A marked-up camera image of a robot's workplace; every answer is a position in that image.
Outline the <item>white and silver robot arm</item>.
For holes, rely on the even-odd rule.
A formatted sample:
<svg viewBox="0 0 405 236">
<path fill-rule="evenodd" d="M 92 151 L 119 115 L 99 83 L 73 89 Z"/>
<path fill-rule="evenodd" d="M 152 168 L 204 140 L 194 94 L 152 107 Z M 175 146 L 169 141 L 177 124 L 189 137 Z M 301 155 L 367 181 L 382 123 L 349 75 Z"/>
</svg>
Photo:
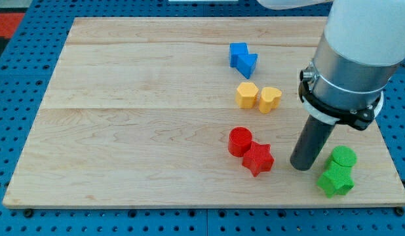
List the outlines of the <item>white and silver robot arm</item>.
<svg viewBox="0 0 405 236">
<path fill-rule="evenodd" d="M 308 125 L 366 129 L 405 58 L 405 0 L 333 0 L 314 58 L 300 73 Z"/>
</svg>

